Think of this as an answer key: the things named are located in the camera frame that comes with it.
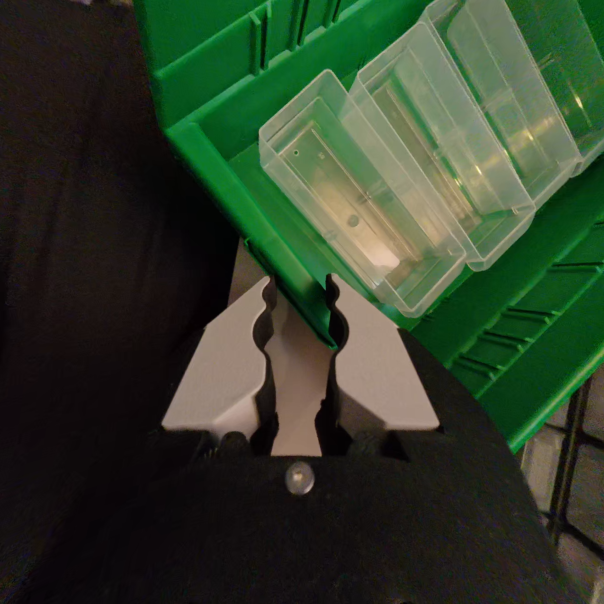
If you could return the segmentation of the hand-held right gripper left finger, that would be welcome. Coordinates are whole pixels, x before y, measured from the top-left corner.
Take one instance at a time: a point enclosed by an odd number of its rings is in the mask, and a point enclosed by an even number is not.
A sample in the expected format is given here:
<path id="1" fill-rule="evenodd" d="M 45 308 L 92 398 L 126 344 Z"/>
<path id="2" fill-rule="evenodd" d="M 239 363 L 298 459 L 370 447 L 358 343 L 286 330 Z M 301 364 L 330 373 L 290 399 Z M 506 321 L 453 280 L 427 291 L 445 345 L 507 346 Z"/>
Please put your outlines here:
<path id="1" fill-rule="evenodd" d="M 266 345 L 274 335 L 274 277 L 265 276 L 204 328 L 162 418 L 167 432 L 206 432 L 219 443 L 240 433 L 252 449 L 272 449 L 276 387 Z"/>

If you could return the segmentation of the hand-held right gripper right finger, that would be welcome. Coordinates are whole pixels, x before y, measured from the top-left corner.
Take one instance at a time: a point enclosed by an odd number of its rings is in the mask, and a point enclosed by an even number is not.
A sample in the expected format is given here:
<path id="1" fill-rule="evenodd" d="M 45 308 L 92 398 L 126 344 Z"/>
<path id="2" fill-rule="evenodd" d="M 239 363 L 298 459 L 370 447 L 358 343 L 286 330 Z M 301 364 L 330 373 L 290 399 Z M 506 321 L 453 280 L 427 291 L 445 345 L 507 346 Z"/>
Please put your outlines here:
<path id="1" fill-rule="evenodd" d="M 440 427 L 397 325 L 337 274 L 326 277 L 326 302 L 336 350 L 315 416 L 320 444 Z"/>

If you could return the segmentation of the clear plastic drawer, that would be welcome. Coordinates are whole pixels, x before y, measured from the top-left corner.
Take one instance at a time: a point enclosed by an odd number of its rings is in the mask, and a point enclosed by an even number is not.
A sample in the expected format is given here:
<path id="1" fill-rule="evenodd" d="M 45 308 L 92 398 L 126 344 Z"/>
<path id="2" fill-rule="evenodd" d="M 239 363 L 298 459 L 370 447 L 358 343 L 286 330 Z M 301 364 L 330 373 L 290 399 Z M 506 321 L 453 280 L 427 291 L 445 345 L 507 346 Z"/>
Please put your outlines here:
<path id="1" fill-rule="evenodd" d="M 434 1 L 439 35 L 527 190 L 578 162 L 578 148 L 505 1 Z"/>
<path id="2" fill-rule="evenodd" d="M 259 130 L 260 163 L 355 277 L 404 316 L 424 314 L 466 252 L 436 191 L 402 167 L 331 70 Z"/>
<path id="3" fill-rule="evenodd" d="M 540 73 L 578 149 L 573 175 L 603 152 L 603 57 L 578 1 L 540 1 Z"/>
<path id="4" fill-rule="evenodd" d="M 485 271 L 530 226 L 536 207 L 446 49 L 424 22 L 360 69 L 352 101 L 427 202 Z"/>

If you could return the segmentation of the green plastic bin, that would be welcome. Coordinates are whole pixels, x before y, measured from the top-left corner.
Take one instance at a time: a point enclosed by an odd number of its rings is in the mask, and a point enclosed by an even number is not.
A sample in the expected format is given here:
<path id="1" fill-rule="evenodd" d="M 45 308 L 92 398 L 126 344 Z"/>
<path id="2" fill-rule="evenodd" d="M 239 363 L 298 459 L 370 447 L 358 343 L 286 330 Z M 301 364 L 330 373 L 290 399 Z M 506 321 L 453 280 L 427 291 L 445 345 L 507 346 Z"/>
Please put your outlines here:
<path id="1" fill-rule="evenodd" d="M 353 276 L 262 170 L 258 132 L 325 69 L 351 87 L 428 3 L 134 2 L 160 128 L 331 349 L 326 275 Z M 603 155 L 427 315 L 376 307 L 452 371 L 517 451 L 603 363 Z"/>

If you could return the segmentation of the person's black clothing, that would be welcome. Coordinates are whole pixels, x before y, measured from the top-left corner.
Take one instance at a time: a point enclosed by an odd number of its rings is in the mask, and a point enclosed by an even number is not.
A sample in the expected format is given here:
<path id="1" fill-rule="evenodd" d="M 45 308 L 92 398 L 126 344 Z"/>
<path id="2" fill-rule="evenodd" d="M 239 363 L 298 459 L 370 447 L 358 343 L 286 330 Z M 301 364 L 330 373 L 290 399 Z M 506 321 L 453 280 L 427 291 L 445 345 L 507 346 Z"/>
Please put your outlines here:
<path id="1" fill-rule="evenodd" d="M 1 603 L 132 475 L 237 246 L 158 127 L 132 10 L 1 1 Z"/>

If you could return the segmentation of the black metal leg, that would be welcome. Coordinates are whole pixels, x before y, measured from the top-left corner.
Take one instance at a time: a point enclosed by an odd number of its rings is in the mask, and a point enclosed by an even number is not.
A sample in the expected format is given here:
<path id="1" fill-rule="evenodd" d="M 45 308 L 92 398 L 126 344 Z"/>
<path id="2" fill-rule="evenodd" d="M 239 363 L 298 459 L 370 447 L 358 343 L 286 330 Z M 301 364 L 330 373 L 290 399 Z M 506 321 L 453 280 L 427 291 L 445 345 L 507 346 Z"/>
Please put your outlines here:
<path id="1" fill-rule="evenodd" d="M 553 489 L 548 532 L 551 543 L 557 547 L 563 529 L 567 524 L 567 507 L 573 482 L 573 473 L 578 459 L 578 451 L 583 434 L 583 422 L 591 393 L 593 378 L 589 377 L 584 384 L 570 397 L 564 439 L 557 467 Z"/>

